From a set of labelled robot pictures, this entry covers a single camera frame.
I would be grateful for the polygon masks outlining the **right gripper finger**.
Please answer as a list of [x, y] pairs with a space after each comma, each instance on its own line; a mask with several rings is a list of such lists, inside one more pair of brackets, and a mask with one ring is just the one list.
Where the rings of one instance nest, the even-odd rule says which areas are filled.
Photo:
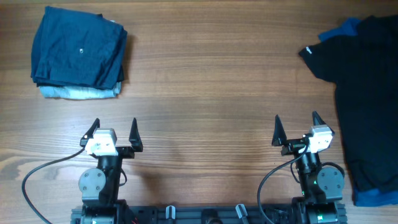
[[272, 138], [273, 146], [283, 146], [287, 141], [287, 136], [284, 131], [284, 127], [282, 125], [282, 121], [280, 120], [279, 115], [275, 116], [275, 125], [274, 125], [274, 133]]
[[[322, 120], [321, 116], [316, 111], [312, 112], [312, 119], [313, 119], [314, 126], [326, 125], [329, 127], [329, 125], [327, 125], [326, 122], [324, 122], [324, 120]], [[335, 134], [334, 130], [332, 130], [331, 128], [330, 128], [330, 130], [331, 130], [332, 135], [334, 135]]]

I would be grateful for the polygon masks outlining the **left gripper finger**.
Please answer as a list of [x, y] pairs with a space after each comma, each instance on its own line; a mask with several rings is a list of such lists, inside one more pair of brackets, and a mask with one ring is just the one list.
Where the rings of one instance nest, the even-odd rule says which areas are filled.
[[82, 140], [93, 138], [94, 132], [97, 128], [100, 127], [100, 119], [96, 118], [91, 127], [87, 130], [87, 132], [83, 135]]
[[132, 147], [142, 147], [142, 140], [139, 135], [136, 118], [133, 118], [133, 121], [131, 124], [131, 130], [129, 133], [129, 142], [131, 143]]

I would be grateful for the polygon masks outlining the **black polo shirt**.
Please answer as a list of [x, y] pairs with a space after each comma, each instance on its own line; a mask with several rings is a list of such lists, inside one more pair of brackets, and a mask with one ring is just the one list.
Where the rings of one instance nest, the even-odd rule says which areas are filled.
[[397, 16], [369, 16], [298, 54], [333, 82], [345, 159], [358, 190], [397, 190]]

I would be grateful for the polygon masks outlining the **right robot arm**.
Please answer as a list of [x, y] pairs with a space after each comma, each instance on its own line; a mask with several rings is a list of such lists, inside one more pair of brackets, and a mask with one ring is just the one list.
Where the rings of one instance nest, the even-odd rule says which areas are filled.
[[335, 135], [319, 114], [312, 113], [313, 126], [298, 139], [288, 139], [279, 116], [275, 117], [273, 146], [281, 155], [293, 155], [302, 196], [292, 199], [292, 221], [301, 224], [342, 224], [348, 221], [343, 199], [345, 172], [332, 162], [320, 161], [319, 153], [328, 149]]

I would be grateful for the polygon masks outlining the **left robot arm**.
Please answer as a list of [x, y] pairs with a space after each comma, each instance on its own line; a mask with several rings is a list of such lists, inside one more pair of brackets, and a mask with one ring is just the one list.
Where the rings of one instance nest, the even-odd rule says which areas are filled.
[[125, 176], [123, 160], [133, 159], [135, 153], [143, 151], [143, 144], [133, 119], [129, 133], [129, 146], [117, 146], [113, 128], [101, 128], [95, 119], [80, 140], [87, 154], [98, 160], [97, 166], [82, 173], [78, 186], [82, 192], [83, 206], [71, 215], [71, 223], [127, 224], [138, 223], [134, 212], [125, 200], [118, 199], [120, 182]]

